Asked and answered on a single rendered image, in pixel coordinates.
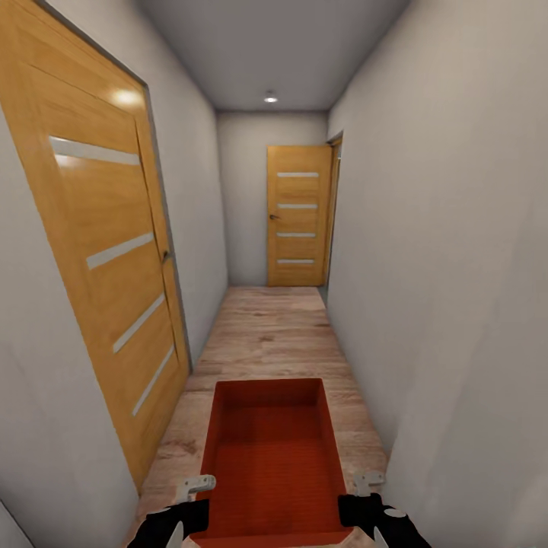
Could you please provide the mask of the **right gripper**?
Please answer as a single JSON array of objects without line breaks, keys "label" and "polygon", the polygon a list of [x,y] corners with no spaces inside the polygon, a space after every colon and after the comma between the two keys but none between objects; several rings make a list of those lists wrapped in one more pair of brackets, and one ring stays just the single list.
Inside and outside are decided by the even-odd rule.
[{"label": "right gripper", "polygon": [[344,527],[360,527],[365,533],[365,509],[369,505],[383,505],[381,494],[371,492],[370,497],[355,497],[354,494],[337,496],[340,523]]}]

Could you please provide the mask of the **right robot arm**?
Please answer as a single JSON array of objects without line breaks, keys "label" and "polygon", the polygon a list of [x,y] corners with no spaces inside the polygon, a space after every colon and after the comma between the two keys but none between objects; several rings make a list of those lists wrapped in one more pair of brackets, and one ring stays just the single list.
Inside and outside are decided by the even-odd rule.
[{"label": "right robot arm", "polygon": [[432,548],[418,534],[408,514],[390,505],[383,505],[381,494],[370,492],[371,486],[383,486],[386,474],[381,471],[354,473],[354,494],[337,496],[340,523],[344,527],[360,527],[377,548]]}]

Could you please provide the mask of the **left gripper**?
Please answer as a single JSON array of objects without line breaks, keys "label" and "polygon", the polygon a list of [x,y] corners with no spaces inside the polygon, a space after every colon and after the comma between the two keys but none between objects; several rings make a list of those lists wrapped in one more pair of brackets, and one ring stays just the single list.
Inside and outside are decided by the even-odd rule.
[{"label": "left gripper", "polygon": [[185,502],[177,505],[179,509],[183,509],[187,516],[188,527],[185,538],[208,529],[209,527],[209,499],[196,500],[194,502]]}]

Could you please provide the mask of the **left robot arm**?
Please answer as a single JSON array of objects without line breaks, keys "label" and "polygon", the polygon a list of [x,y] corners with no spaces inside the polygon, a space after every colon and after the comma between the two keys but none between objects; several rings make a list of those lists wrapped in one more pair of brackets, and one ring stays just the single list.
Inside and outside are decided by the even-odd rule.
[{"label": "left robot arm", "polygon": [[215,476],[180,479],[176,506],[150,512],[128,548],[182,548],[183,538],[209,527],[209,499],[191,502],[190,494],[216,486]]}]

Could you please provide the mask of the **storage box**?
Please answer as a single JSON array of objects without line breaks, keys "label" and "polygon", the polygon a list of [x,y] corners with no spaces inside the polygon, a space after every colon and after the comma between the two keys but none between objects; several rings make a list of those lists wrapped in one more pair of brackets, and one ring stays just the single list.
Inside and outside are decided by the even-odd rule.
[{"label": "storage box", "polygon": [[348,495],[322,378],[217,381],[200,476],[216,486],[200,548],[340,544]]}]

